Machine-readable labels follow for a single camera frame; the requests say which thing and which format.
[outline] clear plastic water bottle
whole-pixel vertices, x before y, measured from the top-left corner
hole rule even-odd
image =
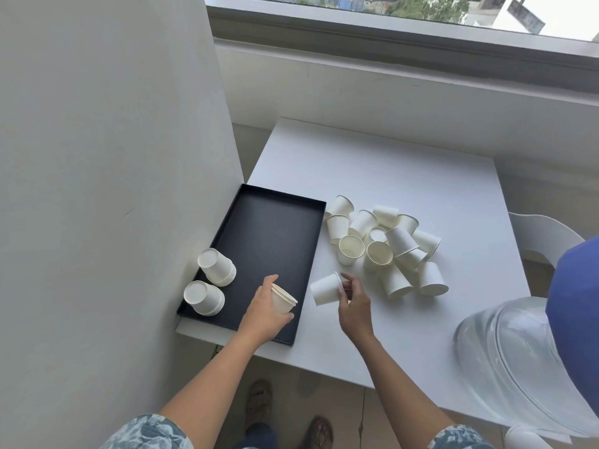
[[[512,425],[597,437],[599,418],[564,368],[546,304],[542,297],[523,297],[466,318],[453,341],[465,382]]]

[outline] person's right arm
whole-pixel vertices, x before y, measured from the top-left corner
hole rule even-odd
[[[352,300],[339,290],[341,328],[362,355],[389,423],[402,449],[425,449],[454,422],[406,375],[374,336],[370,299],[360,281],[351,282]]]

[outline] forearm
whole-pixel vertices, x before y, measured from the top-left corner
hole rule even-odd
[[[425,449],[453,421],[430,400],[374,336],[356,341],[402,449]]]
[[[194,449],[212,449],[243,372],[257,346],[233,339],[161,410],[190,438]]]

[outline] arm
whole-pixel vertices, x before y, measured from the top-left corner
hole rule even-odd
[[[339,290],[339,322],[356,346],[402,449],[425,449],[435,436],[454,422],[406,375],[374,336],[370,299],[360,281],[351,282],[352,300]]]
[[[272,275],[264,279],[237,334],[161,410],[161,415],[185,432],[194,449],[214,447],[241,375],[254,351],[275,337],[294,317],[291,313],[277,314],[273,309],[271,286],[277,277]]]

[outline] white building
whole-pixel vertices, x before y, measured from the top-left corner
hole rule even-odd
[[[492,28],[599,41],[599,0],[505,0]]]

